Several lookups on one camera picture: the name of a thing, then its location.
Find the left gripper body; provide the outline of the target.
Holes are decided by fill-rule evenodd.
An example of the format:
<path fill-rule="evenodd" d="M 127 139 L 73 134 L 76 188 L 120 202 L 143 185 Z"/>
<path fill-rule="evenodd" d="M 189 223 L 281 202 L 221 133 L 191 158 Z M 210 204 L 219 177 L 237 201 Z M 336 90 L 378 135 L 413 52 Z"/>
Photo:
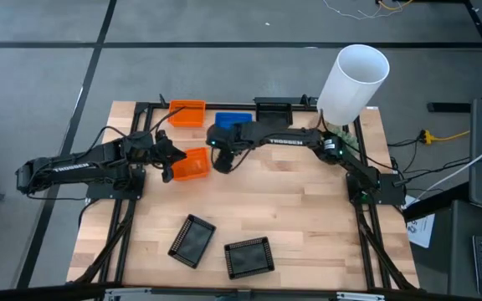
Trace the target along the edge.
<path fill-rule="evenodd" d="M 166 163 L 156 153 L 150 132 L 136 132 L 128 136 L 127 159 L 131 163 L 153 165 L 156 168 L 166 166 Z"/>

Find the black plastic basket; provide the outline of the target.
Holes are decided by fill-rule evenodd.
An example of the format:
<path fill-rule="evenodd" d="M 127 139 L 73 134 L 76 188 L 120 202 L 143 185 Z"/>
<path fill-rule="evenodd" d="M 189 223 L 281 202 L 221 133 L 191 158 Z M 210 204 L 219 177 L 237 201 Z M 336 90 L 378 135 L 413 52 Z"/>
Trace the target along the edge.
<path fill-rule="evenodd" d="M 215 230 L 216 227 L 213 224 L 189 214 L 167 254 L 188 267 L 196 269 Z"/>
<path fill-rule="evenodd" d="M 257 103 L 256 120 L 279 127 L 293 124 L 292 106 L 286 103 Z"/>
<path fill-rule="evenodd" d="M 275 270 L 269 239 L 258 237 L 224 246 L 228 278 L 246 278 Z"/>

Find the black desk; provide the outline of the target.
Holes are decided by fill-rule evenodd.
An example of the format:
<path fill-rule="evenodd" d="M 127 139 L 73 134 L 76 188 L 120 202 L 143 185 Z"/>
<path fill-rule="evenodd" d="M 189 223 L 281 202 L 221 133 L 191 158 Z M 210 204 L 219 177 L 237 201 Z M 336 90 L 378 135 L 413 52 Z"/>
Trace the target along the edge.
<path fill-rule="evenodd" d="M 473 236 L 482 236 L 482 207 L 471 201 L 469 184 L 465 182 L 414 202 L 403 215 L 411 222 L 447 208 L 451 211 L 449 253 L 444 256 L 449 268 L 448 293 L 482 299 L 477 290 L 473 249 Z"/>

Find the grey metal bracket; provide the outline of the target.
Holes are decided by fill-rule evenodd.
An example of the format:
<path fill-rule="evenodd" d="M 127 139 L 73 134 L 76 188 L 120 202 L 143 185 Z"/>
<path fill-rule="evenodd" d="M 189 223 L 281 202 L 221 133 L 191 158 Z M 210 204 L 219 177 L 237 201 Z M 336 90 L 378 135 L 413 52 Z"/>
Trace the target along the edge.
<path fill-rule="evenodd" d="M 372 293 L 337 292 L 337 301 L 386 301 L 384 295 Z"/>
<path fill-rule="evenodd" d="M 166 301 L 165 296 L 155 294 L 151 288 L 110 288 L 100 301 Z"/>

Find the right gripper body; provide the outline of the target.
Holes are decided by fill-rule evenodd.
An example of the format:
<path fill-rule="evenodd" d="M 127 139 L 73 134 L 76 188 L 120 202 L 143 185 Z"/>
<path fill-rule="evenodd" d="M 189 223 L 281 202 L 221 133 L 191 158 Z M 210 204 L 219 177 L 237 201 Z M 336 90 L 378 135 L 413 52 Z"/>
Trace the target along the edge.
<path fill-rule="evenodd" d="M 228 174 L 233 169 L 234 153 L 229 149 L 220 149 L 214 162 L 214 169 L 220 173 Z"/>

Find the white shade wooden base lamp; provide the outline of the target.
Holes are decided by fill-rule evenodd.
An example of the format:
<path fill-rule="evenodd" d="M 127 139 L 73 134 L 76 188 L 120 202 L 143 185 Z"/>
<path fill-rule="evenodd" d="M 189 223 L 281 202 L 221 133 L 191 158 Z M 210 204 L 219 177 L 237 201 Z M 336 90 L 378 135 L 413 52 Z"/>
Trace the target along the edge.
<path fill-rule="evenodd" d="M 365 44 L 343 48 L 325 81 L 317 109 L 332 125 L 349 125 L 378 91 L 390 73 L 387 57 Z"/>

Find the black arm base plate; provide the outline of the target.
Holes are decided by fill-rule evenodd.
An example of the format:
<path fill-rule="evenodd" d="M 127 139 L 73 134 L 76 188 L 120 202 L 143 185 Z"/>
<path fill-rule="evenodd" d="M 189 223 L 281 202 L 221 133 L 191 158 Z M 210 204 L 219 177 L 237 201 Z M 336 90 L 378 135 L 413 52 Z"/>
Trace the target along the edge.
<path fill-rule="evenodd" d="M 126 184 L 89 184 L 86 196 L 90 199 L 140 199 L 144 190 L 146 170 L 143 168 L 130 168 L 130 172 L 131 177 Z"/>
<path fill-rule="evenodd" d="M 406 192 L 402 186 L 394 186 L 397 174 L 381 174 L 375 180 L 359 180 L 351 173 L 346 174 L 349 201 L 353 204 L 397 205 L 405 204 Z"/>

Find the black floor bar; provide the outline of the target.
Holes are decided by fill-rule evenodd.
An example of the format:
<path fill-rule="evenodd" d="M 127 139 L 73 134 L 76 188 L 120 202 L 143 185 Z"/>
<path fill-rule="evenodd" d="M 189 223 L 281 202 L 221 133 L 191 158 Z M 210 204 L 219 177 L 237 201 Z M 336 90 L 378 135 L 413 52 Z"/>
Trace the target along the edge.
<path fill-rule="evenodd" d="M 427 110 L 431 113 L 469 113 L 471 104 L 429 102 L 427 103 Z"/>

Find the white paper sheet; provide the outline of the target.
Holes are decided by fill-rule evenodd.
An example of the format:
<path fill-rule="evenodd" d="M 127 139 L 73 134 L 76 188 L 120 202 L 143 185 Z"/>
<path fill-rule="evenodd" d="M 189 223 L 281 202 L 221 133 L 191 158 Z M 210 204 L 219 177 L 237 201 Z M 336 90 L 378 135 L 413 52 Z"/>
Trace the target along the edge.
<path fill-rule="evenodd" d="M 408 241 L 423 248 L 429 248 L 435 215 L 407 222 Z"/>

